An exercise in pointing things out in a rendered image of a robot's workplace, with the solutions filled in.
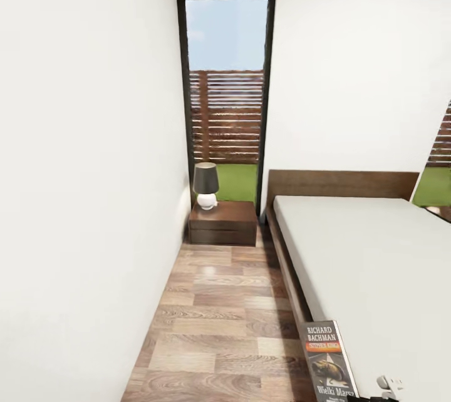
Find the hardback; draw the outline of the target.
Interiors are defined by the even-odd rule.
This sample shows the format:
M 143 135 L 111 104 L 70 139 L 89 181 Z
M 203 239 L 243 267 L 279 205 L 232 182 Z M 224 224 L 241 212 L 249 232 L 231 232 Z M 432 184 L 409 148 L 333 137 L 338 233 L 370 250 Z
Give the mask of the hardback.
M 348 395 L 360 398 L 337 321 L 301 326 L 317 401 L 349 402 Z

